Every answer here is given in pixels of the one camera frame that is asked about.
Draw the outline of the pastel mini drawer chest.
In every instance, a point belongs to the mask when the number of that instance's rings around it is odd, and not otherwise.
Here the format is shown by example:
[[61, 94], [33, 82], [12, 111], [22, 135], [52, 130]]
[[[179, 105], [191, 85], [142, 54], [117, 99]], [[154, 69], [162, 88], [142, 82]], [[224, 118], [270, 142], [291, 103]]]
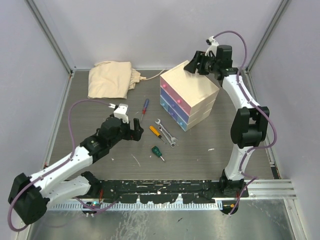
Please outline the pastel mini drawer chest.
[[208, 77], [184, 70], [188, 63], [160, 75], [160, 104], [185, 132], [210, 115], [220, 90]]

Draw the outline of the orange handle screwdriver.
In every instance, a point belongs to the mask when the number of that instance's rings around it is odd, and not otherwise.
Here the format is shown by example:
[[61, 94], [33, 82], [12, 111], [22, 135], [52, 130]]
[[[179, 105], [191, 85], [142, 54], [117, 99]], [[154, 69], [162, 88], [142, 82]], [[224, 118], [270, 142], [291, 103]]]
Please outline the orange handle screwdriver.
[[149, 129], [152, 131], [152, 133], [154, 135], [156, 135], [160, 140], [162, 140], [164, 143], [166, 143], [166, 141], [163, 139], [162, 135], [159, 133], [159, 131], [152, 125], [149, 126]]

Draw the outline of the green handle screwdriver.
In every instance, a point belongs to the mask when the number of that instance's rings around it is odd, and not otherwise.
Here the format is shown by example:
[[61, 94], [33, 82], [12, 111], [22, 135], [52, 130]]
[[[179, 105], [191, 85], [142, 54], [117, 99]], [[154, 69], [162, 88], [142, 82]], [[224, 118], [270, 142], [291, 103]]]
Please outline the green handle screwdriver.
[[158, 158], [160, 158], [163, 162], [166, 162], [165, 159], [163, 158], [163, 154], [162, 152], [160, 151], [160, 149], [157, 147], [157, 146], [153, 146], [151, 148], [151, 152], [157, 156]]

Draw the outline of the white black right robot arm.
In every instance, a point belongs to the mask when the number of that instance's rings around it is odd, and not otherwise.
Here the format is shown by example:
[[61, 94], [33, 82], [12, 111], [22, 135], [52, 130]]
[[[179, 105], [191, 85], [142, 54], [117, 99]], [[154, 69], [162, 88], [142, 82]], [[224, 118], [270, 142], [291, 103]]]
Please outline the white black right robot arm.
[[269, 108], [260, 106], [245, 88], [239, 69], [232, 66], [232, 53], [230, 45], [218, 45], [215, 51], [198, 50], [184, 67], [191, 74], [214, 74], [236, 109], [230, 128], [231, 157], [217, 184], [225, 197], [231, 197], [245, 186], [245, 168], [252, 153], [266, 138], [270, 115]]

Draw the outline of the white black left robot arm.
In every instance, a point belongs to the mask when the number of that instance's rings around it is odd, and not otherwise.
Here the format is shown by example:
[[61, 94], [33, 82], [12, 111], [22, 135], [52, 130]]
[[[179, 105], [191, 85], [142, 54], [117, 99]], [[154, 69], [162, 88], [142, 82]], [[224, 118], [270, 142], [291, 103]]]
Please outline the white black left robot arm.
[[66, 179], [108, 155], [120, 141], [139, 141], [143, 132], [138, 118], [133, 119], [131, 129], [129, 122], [124, 123], [110, 115], [95, 134], [85, 138], [69, 155], [30, 176], [24, 173], [17, 175], [8, 197], [8, 223], [11, 223], [13, 211], [26, 225], [30, 225], [58, 201], [83, 195], [97, 197], [100, 185], [93, 174], [83, 173], [72, 181]]

